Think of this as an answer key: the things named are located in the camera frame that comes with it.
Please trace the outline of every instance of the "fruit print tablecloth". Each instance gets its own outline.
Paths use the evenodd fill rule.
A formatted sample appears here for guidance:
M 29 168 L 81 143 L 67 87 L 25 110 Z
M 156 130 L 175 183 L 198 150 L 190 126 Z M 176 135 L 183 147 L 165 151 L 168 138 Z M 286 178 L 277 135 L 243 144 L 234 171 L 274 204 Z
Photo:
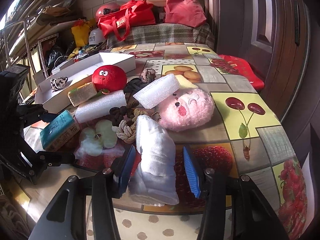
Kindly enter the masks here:
M 123 240 L 196 239 L 205 201 L 196 200 L 188 188 L 182 155 L 186 144 L 193 149 L 203 167 L 212 167 L 234 178 L 249 175 L 278 214 L 290 239 L 299 237 L 307 210 L 301 168 L 280 122 L 246 78 L 230 74 L 232 71 L 226 73 L 223 69 L 226 62 L 203 44 L 143 44 L 109 51 L 135 55 L 136 69 L 127 73 L 128 81 L 139 77 L 147 67 L 156 70 L 157 78 L 168 72 L 182 74 L 210 94 L 216 104 L 213 117 L 207 124 L 182 132 L 169 131 L 176 144 L 178 205 L 144 206 L 131 201 L 128 192 L 121 199 L 114 199 Z M 132 94 L 126 94 L 126 98 L 128 102 L 134 100 Z M 123 149 L 121 140 L 115 149 Z M 101 161 L 101 168 L 111 161 Z M 90 219 L 87 220 L 87 238 L 93 239 Z M 231 196 L 226 196 L 225 239 L 232 239 Z

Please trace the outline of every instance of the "teal box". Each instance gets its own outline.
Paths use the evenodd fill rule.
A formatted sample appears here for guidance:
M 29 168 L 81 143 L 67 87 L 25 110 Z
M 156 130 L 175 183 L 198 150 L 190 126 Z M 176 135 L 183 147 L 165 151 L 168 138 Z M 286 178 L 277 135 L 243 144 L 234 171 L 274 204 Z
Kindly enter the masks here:
M 40 132 L 42 147 L 46 151 L 56 151 L 78 131 L 78 123 L 70 112 L 65 110 Z

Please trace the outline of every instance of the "red plush toy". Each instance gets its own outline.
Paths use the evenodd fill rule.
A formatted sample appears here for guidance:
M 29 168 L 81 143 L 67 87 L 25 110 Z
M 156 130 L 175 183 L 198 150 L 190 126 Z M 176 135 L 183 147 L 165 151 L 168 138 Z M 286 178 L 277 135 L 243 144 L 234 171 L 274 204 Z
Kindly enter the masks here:
M 113 92 L 124 89 L 127 84 L 127 76 L 122 68 L 114 65 L 105 65 L 94 71 L 92 82 L 98 92 L 102 89 L 108 89 Z

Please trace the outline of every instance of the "open cardboard box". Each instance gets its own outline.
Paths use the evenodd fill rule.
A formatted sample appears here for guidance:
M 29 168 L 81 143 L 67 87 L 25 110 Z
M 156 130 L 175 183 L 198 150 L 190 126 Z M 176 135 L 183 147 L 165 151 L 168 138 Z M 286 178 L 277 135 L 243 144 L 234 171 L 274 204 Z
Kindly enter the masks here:
M 126 73 L 136 68 L 134 55 L 100 52 L 62 69 L 41 82 L 37 88 L 35 103 L 43 104 L 49 113 L 57 114 L 71 104 L 68 92 L 91 82 L 93 72 L 104 65 L 116 65 Z M 50 79 L 59 77 L 68 77 L 68 82 L 63 89 L 53 91 Z

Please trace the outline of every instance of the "red helmet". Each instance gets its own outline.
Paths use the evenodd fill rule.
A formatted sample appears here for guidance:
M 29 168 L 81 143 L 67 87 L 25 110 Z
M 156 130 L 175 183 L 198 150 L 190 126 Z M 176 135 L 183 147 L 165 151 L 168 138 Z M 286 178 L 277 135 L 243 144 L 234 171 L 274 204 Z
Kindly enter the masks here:
M 103 15 L 107 15 L 109 13 L 117 12 L 120 9 L 120 5 L 116 3 L 107 3 L 102 5 L 96 12 L 96 22 L 98 23 L 99 18 Z

